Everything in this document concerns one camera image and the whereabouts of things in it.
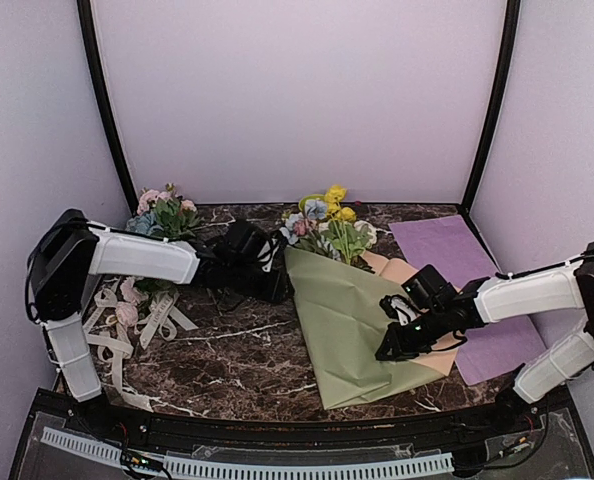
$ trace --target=green paper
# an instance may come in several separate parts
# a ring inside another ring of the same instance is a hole
[[[295,305],[325,409],[405,392],[443,375],[413,362],[378,362],[388,324],[379,306],[394,282],[321,255],[286,249]]]

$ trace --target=black vertical post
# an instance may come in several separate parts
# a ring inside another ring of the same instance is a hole
[[[493,81],[493,88],[490,93],[490,101],[488,102],[488,111],[486,112],[486,119],[484,120],[484,127],[479,139],[479,146],[475,154],[473,168],[470,172],[468,185],[464,198],[461,201],[461,207],[469,213],[477,195],[477,189],[481,183],[481,177],[484,174],[486,167],[486,160],[490,152],[490,146],[495,135],[495,127],[497,126],[497,119],[499,118],[499,111],[504,99],[504,90],[506,89],[506,80],[508,79],[508,71],[510,70],[510,60],[513,55],[513,46],[515,45],[515,34],[517,33],[517,24],[519,23],[519,6],[520,0],[508,0],[506,4],[506,19],[504,20],[504,30],[501,37],[501,45],[499,47],[499,58],[497,59],[497,69],[495,71],[495,79]]]
[[[84,39],[90,78],[93,82],[95,97],[97,98],[97,107],[99,108],[99,114],[104,125],[106,139],[108,140],[108,146],[110,147],[110,153],[113,157],[113,163],[115,164],[115,170],[117,171],[121,188],[130,211],[134,213],[137,210],[139,202],[137,200],[135,186],[133,185],[132,178],[130,178],[128,164],[126,163],[124,151],[121,148],[115,118],[113,117],[113,111],[110,106],[106,81],[104,80],[104,71],[99,56],[97,36],[95,35],[95,23],[90,0],[77,0],[77,8],[79,10],[79,23],[81,24],[81,34]]]

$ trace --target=purple paper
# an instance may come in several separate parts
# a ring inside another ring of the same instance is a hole
[[[461,216],[391,223],[390,230],[408,263],[416,268],[433,264],[456,287],[497,272]],[[468,330],[466,336],[468,343],[455,360],[466,385],[510,372],[546,349],[526,315]]]

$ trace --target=robotic arm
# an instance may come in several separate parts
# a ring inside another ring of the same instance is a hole
[[[430,265],[402,287],[403,295],[380,302],[386,314],[398,320],[388,326],[375,355],[380,361],[405,361],[430,353],[437,340],[449,333],[459,340],[457,347],[466,341],[459,333],[518,315],[585,310],[572,332],[525,365],[511,390],[500,392],[496,404],[502,420],[510,420],[528,404],[594,366],[594,242],[566,262],[516,275],[480,278],[460,292]]]
[[[26,278],[28,316],[42,326],[51,361],[78,402],[102,388],[82,328],[81,297],[88,275],[119,274],[193,282],[271,303],[290,295],[283,269],[273,269],[286,243],[243,220],[206,244],[153,239],[86,220],[66,211],[32,252]],[[32,288],[34,300],[28,298]]]

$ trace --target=marble surface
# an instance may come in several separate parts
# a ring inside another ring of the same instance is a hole
[[[287,205],[203,206],[202,239],[223,233],[236,218],[267,231],[280,226]],[[359,218],[379,229],[373,251],[403,258],[388,224],[455,215],[447,205],[361,205]],[[268,305],[223,298],[219,292],[185,286],[177,307],[199,328],[180,329],[177,338],[156,335],[147,350],[136,347],[124,362],[128,391],[147,395],[155,411],[197,417],[248,421],[347,421],[456,410],[490,403],[507,381],[499,377],[468,387],[456,368],[444,379],[368,405],[326,411],[321,406],[299,320],[291,300]],[[133,345],[138,345],[131,337]],[[95,358],[105,384],[106,363]],[[106,389],[113,403],[121,399]]]

